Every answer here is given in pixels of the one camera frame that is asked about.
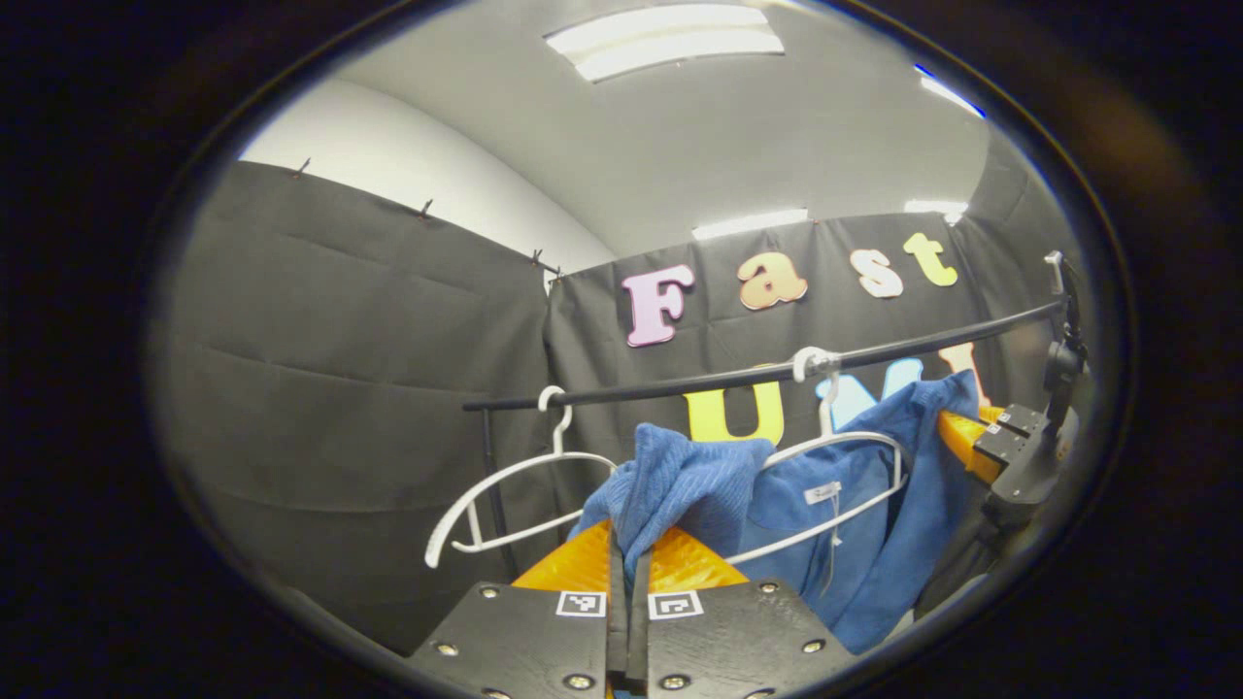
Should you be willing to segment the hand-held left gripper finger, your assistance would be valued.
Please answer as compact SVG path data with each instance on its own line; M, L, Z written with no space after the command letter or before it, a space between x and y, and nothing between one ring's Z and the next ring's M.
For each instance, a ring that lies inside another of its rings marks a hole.
M610 698L625 614L622 557L598 522L520 580L474 585L408 664L456 698Z
M856 660L782 580L750 580L680 529L638 562L630 682L648 698L789 698Z

